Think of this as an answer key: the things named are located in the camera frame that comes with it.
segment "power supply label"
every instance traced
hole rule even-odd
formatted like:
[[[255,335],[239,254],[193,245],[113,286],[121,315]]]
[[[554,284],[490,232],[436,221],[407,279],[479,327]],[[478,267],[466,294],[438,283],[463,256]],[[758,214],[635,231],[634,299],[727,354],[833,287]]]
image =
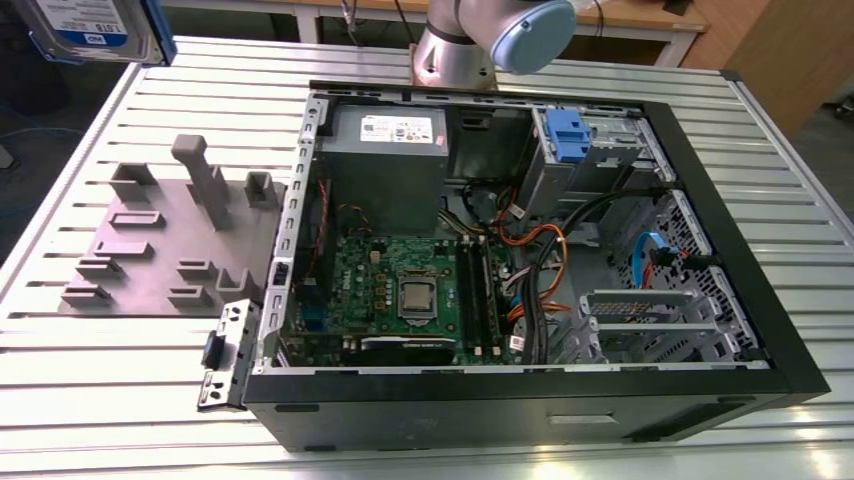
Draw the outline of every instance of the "power supply label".
[[[424,117],[362,117],[363,142],[432,143],[432,121]]]
[[[79,45],[117,47],[128,40],[113,0],[36,0],[53,30]]]

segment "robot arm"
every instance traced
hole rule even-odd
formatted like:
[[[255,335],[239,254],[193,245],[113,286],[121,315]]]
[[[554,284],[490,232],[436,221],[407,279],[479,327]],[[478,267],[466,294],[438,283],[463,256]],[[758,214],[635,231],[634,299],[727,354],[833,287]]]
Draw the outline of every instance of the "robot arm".
[[[560,54],[575,32],[566,0],[431,0],[412,70],[428,86],[484,89],[495,67],[534,73]]]

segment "metal bracket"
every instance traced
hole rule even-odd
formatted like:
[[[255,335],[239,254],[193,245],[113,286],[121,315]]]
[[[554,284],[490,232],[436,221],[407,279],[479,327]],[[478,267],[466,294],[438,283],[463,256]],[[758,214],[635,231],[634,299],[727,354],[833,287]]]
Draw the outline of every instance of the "metal bracket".
[[[243,389],[252,366],[260,308],[249,300],[227,303],[204,346],[204,382],[196,409],[244,411]]]

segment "sticker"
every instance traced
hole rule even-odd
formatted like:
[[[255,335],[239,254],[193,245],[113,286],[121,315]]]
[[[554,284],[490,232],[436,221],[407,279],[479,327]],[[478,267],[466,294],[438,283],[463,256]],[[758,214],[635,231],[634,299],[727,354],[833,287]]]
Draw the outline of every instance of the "sticker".
[[[518,337],[515,335],[510,337],[510,349],[516,352],[524,350],[524,337]]]
[[[672,29],[674,30],[692,30],[695,32],[700,32],[703,31],[706,27],[703,27],[702,25],[695,25],[692,23],[674,23],[672,24]]]
[[[367,115],[359,138],[363,142],[432,143],[432,122],[426,117]]]
[[[85,39],[85,43],[91,43],[92,45],[107,45],[107,39],[103,35],[85,33],[83,34],[83,38]]]
[[[128,35],[113,0],[36,0],[36,3],[65,39],[83,45],[124,45]]]
[[[507,211],[519,220],[522,220],[522,217],[524,217],[524,210],[522,210],[522,207],[519,207],[519,205],[516,205],[515,203],[510,204],[510,206],[507,207]]]

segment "slotted aluminum surface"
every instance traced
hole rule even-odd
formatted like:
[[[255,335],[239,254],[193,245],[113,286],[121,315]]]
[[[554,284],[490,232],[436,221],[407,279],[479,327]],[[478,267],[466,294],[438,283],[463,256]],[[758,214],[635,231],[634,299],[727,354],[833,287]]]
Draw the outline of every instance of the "slotted aluminum surface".
[[[749,93],[715,72],[558,62],[536,75],[500,74],[499,80],[506,91],[672,105],[833,393],[679,444],[631,447],[289,454],[251,414],[196,413],[213,318],[51,313],[113,198],[103,182],[119,162],[147,162],[159,177],[187,178],[168,153],[177,133],[205,136],[208,159],[228,179],[261,169],[287,181],[308,80],[407,83],[408,56],[201,38],[177,44],[173,67],[129,67],[0,273],[1,472],[92,476],[103,469],[160,479],[229,473],[252,479],[850,475],[850,224]],[[292,477],[281,477],[283,470]]]

